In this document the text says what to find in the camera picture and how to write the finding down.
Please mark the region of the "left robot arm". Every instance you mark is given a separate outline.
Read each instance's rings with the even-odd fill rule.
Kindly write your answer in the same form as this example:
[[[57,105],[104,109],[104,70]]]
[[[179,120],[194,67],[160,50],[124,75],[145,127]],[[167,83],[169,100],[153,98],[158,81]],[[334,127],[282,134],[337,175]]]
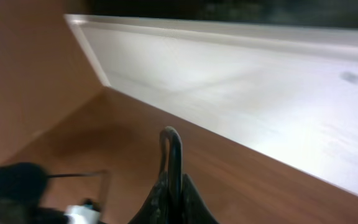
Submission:
[[[69,223],[64,212],[40,206],[48,180],[48,172],[31,162],[0,166],[0,224]]]

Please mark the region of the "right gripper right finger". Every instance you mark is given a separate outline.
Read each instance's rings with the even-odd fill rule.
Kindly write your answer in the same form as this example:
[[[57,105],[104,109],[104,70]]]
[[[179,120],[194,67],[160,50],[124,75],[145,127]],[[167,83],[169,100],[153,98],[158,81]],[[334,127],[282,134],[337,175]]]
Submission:
[[[218,224],[188,174],[183,176],[182,217],[185,224]]]

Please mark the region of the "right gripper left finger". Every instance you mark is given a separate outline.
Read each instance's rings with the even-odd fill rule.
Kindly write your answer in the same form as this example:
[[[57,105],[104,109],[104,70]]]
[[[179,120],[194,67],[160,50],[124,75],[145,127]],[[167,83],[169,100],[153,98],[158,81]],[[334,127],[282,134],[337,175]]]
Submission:
[[[140,210],[129,224],[166,224],[168,213],[167,173],[159,175]]]

